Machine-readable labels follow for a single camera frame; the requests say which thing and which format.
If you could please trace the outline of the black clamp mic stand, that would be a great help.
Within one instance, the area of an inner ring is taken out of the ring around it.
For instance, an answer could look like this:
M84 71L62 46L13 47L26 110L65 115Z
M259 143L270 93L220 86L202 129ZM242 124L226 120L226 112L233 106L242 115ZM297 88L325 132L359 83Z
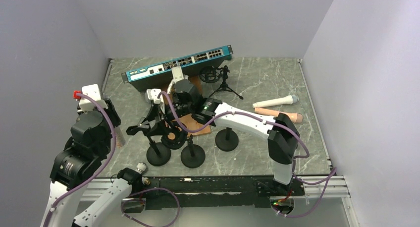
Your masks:
M226 128L216 134L215 144L218 149L230 152L238 147L239 137L231 128Z

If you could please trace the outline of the white microphone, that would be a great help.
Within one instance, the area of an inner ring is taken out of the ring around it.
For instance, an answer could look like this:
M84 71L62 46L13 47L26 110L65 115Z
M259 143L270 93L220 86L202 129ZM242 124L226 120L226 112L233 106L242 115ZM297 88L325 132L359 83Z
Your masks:
M279 106L279 105L292 105L298 102L299 98L296 95L288 95L282 98L276 98L271 100L265 100L253 103L253 108L265 108L265 107L272 107L272 106Z

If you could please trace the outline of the glitter microphone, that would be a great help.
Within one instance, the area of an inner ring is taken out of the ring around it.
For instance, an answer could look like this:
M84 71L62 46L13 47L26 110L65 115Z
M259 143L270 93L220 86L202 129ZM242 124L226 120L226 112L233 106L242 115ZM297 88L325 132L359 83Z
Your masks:
M122 148L126 144L124 134L120 126L115 127L114 130L116 136L116 148Z

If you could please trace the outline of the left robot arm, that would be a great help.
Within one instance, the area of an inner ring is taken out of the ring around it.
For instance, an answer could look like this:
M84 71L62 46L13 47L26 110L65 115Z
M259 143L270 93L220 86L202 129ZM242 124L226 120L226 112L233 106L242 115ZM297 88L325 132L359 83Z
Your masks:
M126 197L138 196L150 184L140 170L124 168L109 188L87 209L76 214L88 183L102 162L116 148L116 128L121 124L112 101L99 100L100 108L79 111L71 136L55 160L50 174L49 201L41 222L43 227L98 227Z

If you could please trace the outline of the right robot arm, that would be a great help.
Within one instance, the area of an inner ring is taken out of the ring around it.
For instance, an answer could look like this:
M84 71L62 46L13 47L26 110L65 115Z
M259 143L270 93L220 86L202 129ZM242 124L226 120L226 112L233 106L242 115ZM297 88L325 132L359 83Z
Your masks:
M126 129L128 135L142 132L146 137L161 136L162 144L178 149L189 133L197 133L207 126L223 127L216 136L216 145L226 152L239 143L233 130L255 135L267 142L273 161L273 189L284 195L292 188L295 151L302 144L300 134L285 114L261 115L235 108L211 97L205 98L188 79L173 85L171 97L160 89L149 89L147 98L151 107L137 125Z

